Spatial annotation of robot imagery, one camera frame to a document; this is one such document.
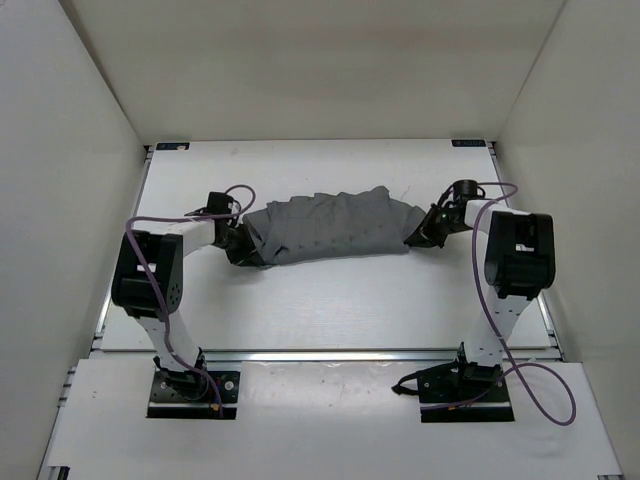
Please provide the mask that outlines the grey pleated skirt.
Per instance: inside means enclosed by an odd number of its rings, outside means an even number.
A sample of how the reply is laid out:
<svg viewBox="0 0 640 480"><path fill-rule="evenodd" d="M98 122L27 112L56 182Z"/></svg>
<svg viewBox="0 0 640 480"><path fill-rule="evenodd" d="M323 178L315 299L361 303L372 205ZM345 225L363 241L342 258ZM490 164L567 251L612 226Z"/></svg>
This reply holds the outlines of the grey pleated skirt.
<svg viewBox="0 0 640 480"><path fill-rule="evenodd" d="M358 194L316 193L273 201L246 214L257 253L267 265L398 255L426 218L419 206L390 197L384 186Z"/></svg>

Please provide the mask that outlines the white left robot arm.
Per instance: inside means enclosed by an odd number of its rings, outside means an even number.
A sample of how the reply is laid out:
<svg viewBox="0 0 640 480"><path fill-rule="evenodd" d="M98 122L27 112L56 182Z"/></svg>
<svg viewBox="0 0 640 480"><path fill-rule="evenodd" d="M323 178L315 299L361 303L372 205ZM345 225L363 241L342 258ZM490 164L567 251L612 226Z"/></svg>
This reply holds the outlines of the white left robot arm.
<svg viewBox="0 0 640 480"><path fill-rule="evenodd" d="M232 215L137 216L125 224L111 287L113 303L149 336L158 368L174 374L174 385L188 398L206 392L209 373L180 313L184 259L208 246L225 251L236 266L264 265L248 228Z"/></svg>

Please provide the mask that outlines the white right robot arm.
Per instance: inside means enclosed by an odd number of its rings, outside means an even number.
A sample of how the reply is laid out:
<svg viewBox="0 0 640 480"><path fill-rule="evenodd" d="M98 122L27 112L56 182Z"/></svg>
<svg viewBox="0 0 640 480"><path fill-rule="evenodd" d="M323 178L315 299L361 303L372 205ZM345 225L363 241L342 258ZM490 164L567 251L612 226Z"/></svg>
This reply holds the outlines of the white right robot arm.
<svg viewBox="0 0 640 480"><path fill-rule="evenodd" d="M434 204L405 243L443 247L449 236L466 231L472 233L472 269L482 313L461 344L460 357L469 365L448 376L449 391L465 401L484 388L484 377L475 367L499 367L516 322L556 275L552 217L514 210L495 200Z"/></svg>

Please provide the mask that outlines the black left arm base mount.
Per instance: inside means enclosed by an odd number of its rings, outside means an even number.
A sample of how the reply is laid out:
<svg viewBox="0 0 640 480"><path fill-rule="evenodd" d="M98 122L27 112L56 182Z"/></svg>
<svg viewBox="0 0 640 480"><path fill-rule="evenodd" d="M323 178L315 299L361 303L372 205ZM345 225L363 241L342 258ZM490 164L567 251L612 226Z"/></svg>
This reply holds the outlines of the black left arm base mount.
<svg viewBox="0 0 640 480"><path fill-rule="evenodd" d="M240 393L239 370L209 370L211 383L192 371L169 371L154 357L155 372L146 416L150 419L235 420Z"/></svg>

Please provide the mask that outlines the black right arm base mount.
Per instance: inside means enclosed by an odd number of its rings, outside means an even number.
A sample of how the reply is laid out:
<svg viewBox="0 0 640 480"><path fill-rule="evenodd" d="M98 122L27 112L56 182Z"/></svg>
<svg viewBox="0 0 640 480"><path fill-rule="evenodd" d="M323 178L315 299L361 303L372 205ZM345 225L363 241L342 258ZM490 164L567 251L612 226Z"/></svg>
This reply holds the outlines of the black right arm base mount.
<svg viewBox="0 0 640 480"><path fill-rule="evenodd" d="M401 377L391 387L397 395L416 396L421 422L513 422L506 382L500 367L480 370L461 360L436 365Z"/></svg>

